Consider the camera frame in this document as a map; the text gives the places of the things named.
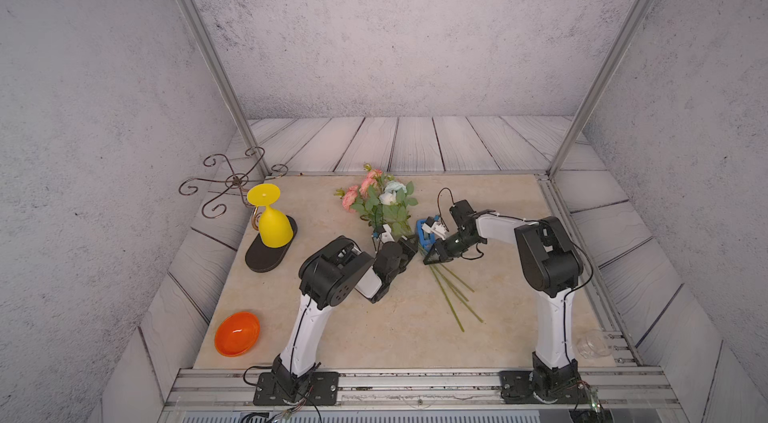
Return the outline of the blue tape dispenser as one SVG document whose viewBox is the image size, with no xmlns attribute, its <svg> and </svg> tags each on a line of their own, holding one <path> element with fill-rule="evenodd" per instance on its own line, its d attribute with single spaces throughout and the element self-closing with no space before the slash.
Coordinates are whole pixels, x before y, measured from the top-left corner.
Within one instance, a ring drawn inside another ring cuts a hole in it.
<svg viewBox="0 0 768 423">
<path fill-rule="evenodd" d="M 419 247 L 422 254 L 426 255 L 434 245 L 436 238 L 432 226 L 439 222 L 439 217 L 428 217 L 416 222 L 416 231 L 419 240 Z"/>
</svg>

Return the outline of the artificial flower bouquet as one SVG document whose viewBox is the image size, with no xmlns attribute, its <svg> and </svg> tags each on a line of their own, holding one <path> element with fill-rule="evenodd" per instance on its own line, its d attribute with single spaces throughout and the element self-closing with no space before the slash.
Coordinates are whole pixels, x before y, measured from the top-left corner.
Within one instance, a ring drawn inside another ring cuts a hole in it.
<svg viewBox="0 0 768 423">
<path fill-rule="evenodd" d="M 418 220 L 412 219 L 413 210 L 418 205 L 414 183 L 405 183 L 393 174 L 386 173 L 370 164 L 364 166 L 364 171 L 366 175 L 360 183 L 339 188 L 334 192 L 334 195 L 340 199 L 345 211 L 355 214 L 367 224 L 371 230 L 374 255 L 383 244 L 379 239 L 382 226 L 388 224 L 392 229 L 395 241 L 402 236 L 415 235 L 417 237 L 418 253 L 410 263 L 419 257 L 424 264 L 426 255 L 420 251 L 416 231 Z M 459 330 L 464 331 L 464 325 L 456 309 L 458 305 L 463 306 L 478 322 L 482 323 L 484 319 L 470 304 L 468 295 L 474 289 L 453 270 L 447 268 L 446 264 L 424 265 L 429 268 L 429 272 L 436 281 Z"/>
</svg>

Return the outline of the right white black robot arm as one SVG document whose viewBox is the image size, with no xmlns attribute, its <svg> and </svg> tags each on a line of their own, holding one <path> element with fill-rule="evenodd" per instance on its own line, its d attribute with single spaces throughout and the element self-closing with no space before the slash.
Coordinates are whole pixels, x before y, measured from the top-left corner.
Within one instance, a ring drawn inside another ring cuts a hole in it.
<svg viewBox="0 0 768 423">
<path fill-rule="evenodd" d="M 577 385 L 580 375 L 572 349 L 572 306 L 584 265 L 561 221 L 554 216 L 527 220 L 493 210 L 477 212 L 465 200 L 455 203 L 450 213 L 457 231 L 437 236 L 424 263 L 450 262 L 490 240 L 515 244 L 523 276 L 537 292 L 532 390 L 541 399 L 551 400 L 556 393 Z"/>
</svg>

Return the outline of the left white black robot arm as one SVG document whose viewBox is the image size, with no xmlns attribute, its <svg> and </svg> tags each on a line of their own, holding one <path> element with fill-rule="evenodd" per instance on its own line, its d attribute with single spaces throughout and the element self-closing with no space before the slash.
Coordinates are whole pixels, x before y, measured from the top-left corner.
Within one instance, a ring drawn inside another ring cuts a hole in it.
<svg viewBox="0 0 768 423">
<path fill-rule="evenodd" d="M 371 303 L 380 301 L 417 252 L 413 236 L 385 242 L 375 255 L 361 250 L 352 239 L 339 236 L 303 263 L 296 322 L 286 347 L 272 365 L 272 374 L 285 390 L 299 392 L 317 368 L 317 349 L 333 310 L 352 291 Z"/>
</svg>

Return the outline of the yellow plastic goblet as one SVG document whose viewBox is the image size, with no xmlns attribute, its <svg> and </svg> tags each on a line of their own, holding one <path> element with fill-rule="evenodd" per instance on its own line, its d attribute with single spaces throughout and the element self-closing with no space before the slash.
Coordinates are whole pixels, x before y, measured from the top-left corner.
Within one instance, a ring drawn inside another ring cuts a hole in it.
<svg viewBox="0 0 768 423">
<path fill-rule="evenodd" d="M 294 237 L 289 218 L 273 208 L 280 196 L 279 187 L 270 183 L 257 185 L 247 193 L 247 201 L 252 206 L 263 209 L 257 225 L 262 243 L 268 248 L 284 247 Z"/>
</svg>

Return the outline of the clear plastic cup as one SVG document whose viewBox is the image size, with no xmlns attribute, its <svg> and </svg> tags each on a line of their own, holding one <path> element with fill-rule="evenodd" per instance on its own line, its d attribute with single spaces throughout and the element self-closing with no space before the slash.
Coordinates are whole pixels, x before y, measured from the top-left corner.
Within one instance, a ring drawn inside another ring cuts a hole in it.
<svg viewBox="0 0 768 423">
<path fill-rule="evenodd" d="M 578 353 L 585 359 L 599 359 L 612 355 L 612 347 L 601 330 L 584 333 L 576 344 Z"/>
</svg>

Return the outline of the orange plastic bowl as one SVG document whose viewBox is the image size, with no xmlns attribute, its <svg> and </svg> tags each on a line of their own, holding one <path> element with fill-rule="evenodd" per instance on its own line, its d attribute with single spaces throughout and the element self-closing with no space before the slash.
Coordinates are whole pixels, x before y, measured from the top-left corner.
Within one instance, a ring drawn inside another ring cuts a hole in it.
<svg viewBox="0 0 768 423">
<path fill-rule="evenodd" d="M 225 319 L 217 328 L 214 346 L 225 357 L 237 357 L 247 353 L 258 341 L 260 321 L 250 312 L 238 312 Z"/>
</svg>

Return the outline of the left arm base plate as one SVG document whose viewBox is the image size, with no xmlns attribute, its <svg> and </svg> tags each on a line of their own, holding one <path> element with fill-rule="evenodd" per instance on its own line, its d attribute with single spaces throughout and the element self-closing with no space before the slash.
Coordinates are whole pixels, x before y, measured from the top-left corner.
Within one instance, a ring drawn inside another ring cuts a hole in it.
<svg viewBox="0 0 768 423">
<path fill-rule="evenodd" d="M 288 373 L 262 373 L 255 384 L 253 404 L 278 406 L 304 402 L 310 406 L 334 406 L 339 379 L 338 372 L 310 371 L 298 378 Z"/>
</svg>

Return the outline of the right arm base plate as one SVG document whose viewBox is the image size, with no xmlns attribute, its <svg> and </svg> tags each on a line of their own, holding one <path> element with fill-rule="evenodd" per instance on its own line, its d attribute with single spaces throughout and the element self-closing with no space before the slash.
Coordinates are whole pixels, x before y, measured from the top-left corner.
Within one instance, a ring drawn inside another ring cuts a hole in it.
<svg viewBox="0 0 768 423">
<path fill-rule="evenodd" d="M 589 397 L 580 375 L 571 367 L 501 371 L 500 395 L 506 404 L 587 406 Z"/>
</svg>

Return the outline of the aluminium rail front frame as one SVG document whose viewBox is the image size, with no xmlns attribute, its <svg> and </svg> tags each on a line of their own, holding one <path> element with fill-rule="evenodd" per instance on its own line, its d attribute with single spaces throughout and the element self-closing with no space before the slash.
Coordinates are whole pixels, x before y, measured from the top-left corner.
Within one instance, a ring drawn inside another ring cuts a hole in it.
<svg viewBox="0 0 768 423">
<path fill-rule="evenodd" d="M 617 422 L 647 410 L 653 421 L 684 422 L 687 417 L 666 376 L 657 367 L 587 368 L 582 381 L 556 396 L 537 397 L 526 370 L 500 369 L 336 369 L 316 372 L 295 399 L 267 372 L 183 370 L 164 407 L 164 422 L 190 412 L 277 413 L 294 408 L 299 416 L 331 419 L 341 411 L 562 410 L 585 420 L 601 413 Z"/>
</svg>

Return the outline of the right aluminium corner post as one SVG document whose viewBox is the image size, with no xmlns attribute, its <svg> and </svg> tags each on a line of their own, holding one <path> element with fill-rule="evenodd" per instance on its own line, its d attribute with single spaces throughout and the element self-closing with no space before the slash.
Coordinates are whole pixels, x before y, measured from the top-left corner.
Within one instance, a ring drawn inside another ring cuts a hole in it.
<svg viewBox="0 0 768 423">
<path fill-rule="evenodd" d="M 620 65 L 622 58 L 631 45 L 632 39 L 654 0 L 634 0 L 617 35 L 614 39 L 605 59 L 603 60 L 593 82 L 591 83 L 583 101 L 579 105 L 575 116 L 564 136 L 564 139 L 546 171 L 547 179 L 553 181 L 563 166 L 576 144 L 578 135 L 584 130 L 602 94 L 607 88 L 610 79 Z"/>
</svg>

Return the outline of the aluminium corner post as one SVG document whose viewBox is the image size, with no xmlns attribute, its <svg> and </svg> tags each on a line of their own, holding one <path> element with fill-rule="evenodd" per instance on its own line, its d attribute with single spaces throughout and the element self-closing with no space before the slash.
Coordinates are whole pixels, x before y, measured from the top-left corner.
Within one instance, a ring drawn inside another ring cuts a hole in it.
<svg viewBox="0 0 768 423">
<path fill-rule="evenodd" d="M 654 0 L 634 0 L 617 35 L 614 39 L 605 59 L 603 60 L 593 82 L 591 83 L 583 101 L 579 105 L 575 116 L 564 136 L 564 139 L 546 171 L 547 179 L 553 181 L 563 166 L 576 144 L 578 135 L 584 130 L 602 94 L 607 88 L 610 79 L 620 65 L 622 58 L 631 45 L 632 39 Z"/>
<path fill-rule="evenodd" d="M 246 148 L 258 145 L 195 0 L 175 0 Z"/>
</svg>

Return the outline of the left aluminium corner post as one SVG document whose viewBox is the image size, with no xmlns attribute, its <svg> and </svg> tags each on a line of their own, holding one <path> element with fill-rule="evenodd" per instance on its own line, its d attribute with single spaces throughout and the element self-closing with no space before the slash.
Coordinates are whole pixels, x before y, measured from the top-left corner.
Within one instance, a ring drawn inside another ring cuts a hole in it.
<svg viewBox="0 0 768 423">
<path fill-rule="evenodd" d="M 246 148 L 258 145 L 195 0 L 175 0 Z"/>
</svg>

